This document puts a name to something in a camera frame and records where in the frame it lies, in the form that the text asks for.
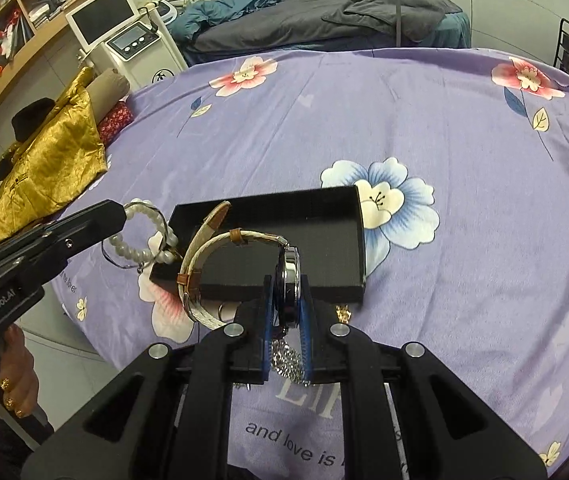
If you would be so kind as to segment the left hand gold nails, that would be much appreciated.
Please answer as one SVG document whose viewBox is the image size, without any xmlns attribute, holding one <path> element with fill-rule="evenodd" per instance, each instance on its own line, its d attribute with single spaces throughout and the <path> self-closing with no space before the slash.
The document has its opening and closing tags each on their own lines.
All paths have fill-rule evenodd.
<svg viewBox="0 0 569 480">
<path fill-rule="evenodd" d="M 39 382 L 34 356 L 26 348 L 23 331 L 12 324 L 4 333 L 0 356 L 0 389 L 4 407 L 19 418 L 33 414 L 37 406 Z"/>
</svg>

